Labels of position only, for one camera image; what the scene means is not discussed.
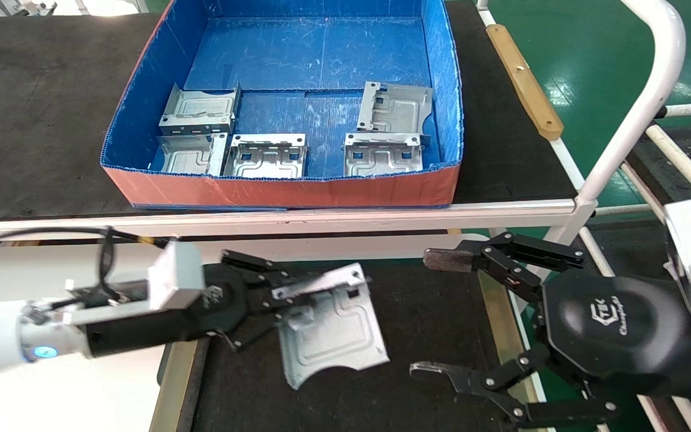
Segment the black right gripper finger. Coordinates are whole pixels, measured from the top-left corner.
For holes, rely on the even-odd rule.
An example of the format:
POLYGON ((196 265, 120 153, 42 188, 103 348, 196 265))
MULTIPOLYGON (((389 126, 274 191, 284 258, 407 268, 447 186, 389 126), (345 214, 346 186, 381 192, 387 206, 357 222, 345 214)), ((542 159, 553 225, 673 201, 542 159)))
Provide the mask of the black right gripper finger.
POLYGON ((519 298, 540 301, 543 283, 526 265, 564 272, 582 269, 585 257, 577 248, 504 232, 485 241, 461 241, 454 249, 428 248, 424 265, 443 272, 483 271, 519 298))
POLYGON ((510 396, 510 388, 548 365, 549 360, 551 351, 535 346, 491 371, 422 361, 410 364, 410 375, 415 379, 443 377, 458 395, 486 398, 504 413, 505 421, 520 429, 597 426, 617 418, 619 410, 611 400, 589 397, 523 404, 510 396))

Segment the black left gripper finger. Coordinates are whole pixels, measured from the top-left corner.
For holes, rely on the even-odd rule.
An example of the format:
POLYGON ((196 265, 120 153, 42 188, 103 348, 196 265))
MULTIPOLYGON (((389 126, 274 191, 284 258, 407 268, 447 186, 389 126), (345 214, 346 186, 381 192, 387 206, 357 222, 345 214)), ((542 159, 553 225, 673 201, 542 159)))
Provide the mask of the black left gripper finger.
POLYGON ((276 331, 282 321, 280 313, 250 315, 242 318, 234 328, 215 333, 233 352, 239 352, 276 331))
POLYGON ((307 304, 308 300, 297 299, 291 293, 274 291, 305 286, 322 275, 316 271, 286 268, 266 258, 232 250, 222 250, 220 263, 241 275, 248 290, 250 307, 291 307, 307 304))

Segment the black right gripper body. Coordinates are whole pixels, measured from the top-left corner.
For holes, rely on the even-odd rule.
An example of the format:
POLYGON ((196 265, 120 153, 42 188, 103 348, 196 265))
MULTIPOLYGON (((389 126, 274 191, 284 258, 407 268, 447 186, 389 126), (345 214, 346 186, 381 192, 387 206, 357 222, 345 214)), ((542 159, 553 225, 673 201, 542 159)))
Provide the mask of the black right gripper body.
POLYGON ((542 295, 546 341, 571 376, 691 398, 691 313, 674 281, 570 270, 542 295))

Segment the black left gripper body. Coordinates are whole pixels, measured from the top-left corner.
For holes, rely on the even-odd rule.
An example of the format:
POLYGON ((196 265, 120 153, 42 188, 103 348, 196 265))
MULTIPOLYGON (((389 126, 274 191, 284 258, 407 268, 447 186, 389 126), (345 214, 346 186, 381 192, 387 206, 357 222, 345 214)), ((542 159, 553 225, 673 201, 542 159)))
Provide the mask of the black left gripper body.
POLYGON ((247 285, 238 272, 219 263, 205 265, 203 273, 206 288, 184 309, 85 325, 89 356, 118 355, 233 330, 248 314, 247 285))

